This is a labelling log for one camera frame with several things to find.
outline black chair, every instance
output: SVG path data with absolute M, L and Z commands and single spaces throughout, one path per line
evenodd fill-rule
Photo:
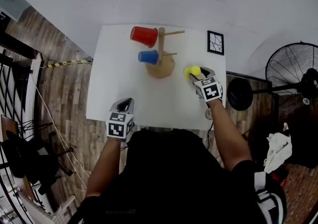
M 66 170 L 58 158 L 68 152 L 73 152 L 73 148 L 61 153 L 55 153 L 52 146 L 52 136 L 49 134 L 49 143 L 40 138 L 32 138 L 25 141 L 15 133 L 6 131 L 8 140 L 1 142 L 7 163 L 0 165 L 0 168 L 9 166 L 13 175 L 18 178 L 27 177 L 32 184 L 41 183 L 39 193 L 45 194 L 46 191 L 56 182 L 60 176 L 56 173 L 61 169 L 65 174 L 71 176 L 73 172 Z

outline framed picture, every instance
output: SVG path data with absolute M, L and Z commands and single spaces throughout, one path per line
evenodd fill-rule
M 221 33 L 208 31 L 208 52 L 224 55 L 224 36 Z

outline wooden mug tree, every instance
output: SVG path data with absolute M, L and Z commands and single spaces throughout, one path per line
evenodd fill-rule
M 184 33 L 184 31 L 165 32 L 165 28 L 160 27 L 158 30 L 158 62 L 155 65 L 146 63 L 149 75 L 155 78 L 164 78 L 170 75 L 175 67 L 173 55 L 177 53 L 168 53 L 164 50 L 164 37 L 167 35 Z

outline yellow and black tape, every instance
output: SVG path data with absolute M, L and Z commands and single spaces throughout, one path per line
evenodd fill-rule
M 71 65 L 71 64 L 91 64 L 91 61 L 86 61 L 86 60 L 71 60 L 71 61 L 66 61 L 66 62 L 61 62 L 61 63 L 53 63 L 53 64 L 48 64 L 46 67 L 52 68 L 52 67 L 58 67 L 58 66 L 63 66 L 63 65 Z

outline table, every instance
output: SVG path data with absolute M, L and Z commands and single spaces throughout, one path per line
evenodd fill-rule
M 175 68 L 165 78 L 148 75 L 138 61 L 138 53 L 152 49 L 130 40 L 135 25 L 103 26 L 98 39 L 89 80 L 86 118 L 105 121 L 111 105 L 121 98 L 135 101 L 135 124 L 140 126 L 208 130 L 206 103 L 199 99 L 183 71 L 186 66 L 208 67 L 215 71 L 226 93 L 225 56 L 207 52 L 207 32 L 180 27 L 165 27 L 166 32 L 185 33 L 166 36 L 164 49 L 174 53 Z M 160 25 L 140 25 L 159 28 Z

